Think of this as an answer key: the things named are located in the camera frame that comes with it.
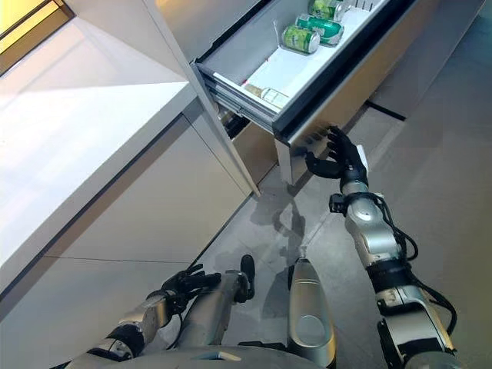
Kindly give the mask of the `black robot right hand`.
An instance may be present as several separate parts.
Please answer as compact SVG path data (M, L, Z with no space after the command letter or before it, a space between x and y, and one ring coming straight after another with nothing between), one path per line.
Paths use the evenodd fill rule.
M355 144L337 126L330 126L327 134L328 157L332 161L317 158L313 152L306 154L307 169L321 178L339 179L340 187L352 181L368 185L367 169Z

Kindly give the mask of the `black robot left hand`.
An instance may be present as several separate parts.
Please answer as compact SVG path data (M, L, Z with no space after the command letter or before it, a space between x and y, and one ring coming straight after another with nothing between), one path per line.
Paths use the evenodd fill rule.
M160 291L171 297L173 307L184 310L203 290L216 287L221 277L221 273L207 274L203 264L194 264L165 281Z

